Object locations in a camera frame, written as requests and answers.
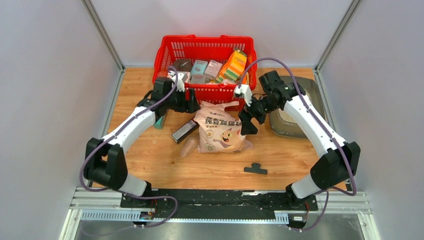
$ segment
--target orange package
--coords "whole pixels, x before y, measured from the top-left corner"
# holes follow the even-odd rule
[[[202,101],[194,120],[199,124],[199,153],[237,153],[253,145],[240,134],[242,122],[225,112],[226,107],[237,106],[238,101],[212,104]]]

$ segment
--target cartoon cat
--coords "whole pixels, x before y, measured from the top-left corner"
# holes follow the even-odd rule
[[[243,140],[239,136],[240,129],[237,131],[232,131],[232,129],[233,128],[230,128],[224,131],[219,139],[214,139],[213,141],[220,143],[225,149],[228,150],[240,149],[241,144],[244,144]]]

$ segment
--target plastic bin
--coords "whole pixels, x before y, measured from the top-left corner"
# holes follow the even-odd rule
[[[226,36],[221,37],[197,37],[195,35],[167,35],[162,39],[162,44],[157,51],[154,61],[154,75],[152,81],[157,77],[166,77],[167,67],[171,66],[177,59],[190,59],[193,64],[195,60],[214,60],[226,63],[231,53],[240,49],[247,55],[246,67],[257,59],[254,42],[251,37]],[[257,66],[249,69],[249,86],[253,90],[256,87]],[[189,84],[185,88],[192,88],[199,102],[207,101],[212,104],[222,104],[239,101],[238,106],[230,106],[227,111],[240,111],[244,106],[244,100],[234,97],[235,84]]]

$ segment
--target wooden tabletop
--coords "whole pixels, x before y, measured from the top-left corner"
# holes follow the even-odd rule
[[[261,76],[274,68],[259,68]],[[277,71],[288,75],[283,68]],[[314,79],[310,68],[293,68],[296,76]],[[119,126],[134,110],[143,96],[152,89],[153,68],[127,68],[109,132]],[[253,91],[262,93],[260,84]],[[284,190],[307,175],[318,156],[307,139],[277,137],[268,119],[259,125],[257,135],[248,135],[254,148],[239,153],[198,153],[180,157],[183,143],[176,144],[171,134],[194,114],[169,111],[163,129],[150,127],[130,147],[126,154],[129,173],[148,181],[153,188]],[[244,172],[244,167],[260,163],[267,175]]]

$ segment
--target gray tray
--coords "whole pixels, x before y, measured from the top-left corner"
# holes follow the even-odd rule
[[[290,76],[280,76],[284,83],[292,83]],[[296,77],[297,83],[305,89],[310,101],[318,113],[325,119],[323,101],[317,83],[309,78]],[[273,132],[279,137],[306,138],[299,125],[283,110],[275,110],[269,114],[269,123]]]

